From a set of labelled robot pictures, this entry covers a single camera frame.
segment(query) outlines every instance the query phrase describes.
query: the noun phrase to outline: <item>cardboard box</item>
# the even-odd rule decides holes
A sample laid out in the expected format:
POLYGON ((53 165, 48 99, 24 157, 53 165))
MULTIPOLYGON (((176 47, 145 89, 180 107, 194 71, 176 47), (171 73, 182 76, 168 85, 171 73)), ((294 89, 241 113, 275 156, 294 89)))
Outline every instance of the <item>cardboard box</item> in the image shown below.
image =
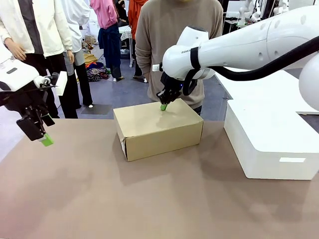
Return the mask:
POLYGON ((200 143, 203 119, 183 100, 114 109, 114 119, 127 161, 133 161, 200 143))

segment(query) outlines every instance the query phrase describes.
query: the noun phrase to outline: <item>hand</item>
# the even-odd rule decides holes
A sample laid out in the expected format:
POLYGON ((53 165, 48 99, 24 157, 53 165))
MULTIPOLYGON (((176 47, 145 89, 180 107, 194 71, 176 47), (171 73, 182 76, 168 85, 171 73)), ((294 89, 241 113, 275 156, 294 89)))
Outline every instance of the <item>hand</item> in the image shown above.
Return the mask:
POLYGON ((11 38, 4 40, 4 43, 16 59, 20 61, 24 61, 26 59, 25 49, 22 45, 15 43, 11 38))
POLYGON ((67 53, 67 55, 69 57, 70 63, 73 64, 74 63, 74 55, 73 55, 72 51, 71 50, 67 50, 66 53, 67 53))

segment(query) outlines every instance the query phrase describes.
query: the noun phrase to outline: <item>box lid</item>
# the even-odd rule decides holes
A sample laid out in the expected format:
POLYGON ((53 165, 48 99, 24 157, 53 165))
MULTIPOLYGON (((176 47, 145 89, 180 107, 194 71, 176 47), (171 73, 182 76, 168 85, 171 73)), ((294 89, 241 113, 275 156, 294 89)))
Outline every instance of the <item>box lid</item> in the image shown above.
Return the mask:
POLYGON ((114 109, 124 137, 132 137, 196 124, 203 119, 182 99, 160 110, 160 102, 114 109))
POLYGON ((318 153, 319 134, 286 106, 229 100, 254 148, 261 152, 318 153))

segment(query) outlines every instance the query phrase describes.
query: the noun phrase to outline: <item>black strap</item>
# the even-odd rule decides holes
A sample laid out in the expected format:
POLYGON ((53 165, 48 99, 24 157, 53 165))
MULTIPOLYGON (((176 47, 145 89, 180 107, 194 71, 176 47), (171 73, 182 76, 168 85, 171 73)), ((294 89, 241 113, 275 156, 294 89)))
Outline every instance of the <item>black strap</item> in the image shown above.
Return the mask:
POLYGON ((197 79, 193 79, 198 70, 192 69, 186 75, 183 85, 183 95, 189 96, 197 86, 197 79))
POLYGON ((200 63, 198 61, 198 47, 191 48, 190 50, 190 62, 194 69, 200 69, 200 63))

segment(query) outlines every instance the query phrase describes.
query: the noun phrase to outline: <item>white box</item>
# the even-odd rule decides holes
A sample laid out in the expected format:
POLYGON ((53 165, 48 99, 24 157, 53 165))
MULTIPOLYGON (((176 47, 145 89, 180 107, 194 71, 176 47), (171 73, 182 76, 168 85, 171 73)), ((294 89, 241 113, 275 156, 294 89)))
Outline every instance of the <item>white box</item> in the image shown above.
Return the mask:
POLYGON ((230 100, 224 128, 247 178, 311 180, 319 171, 319 134, 296 112, 230 100))

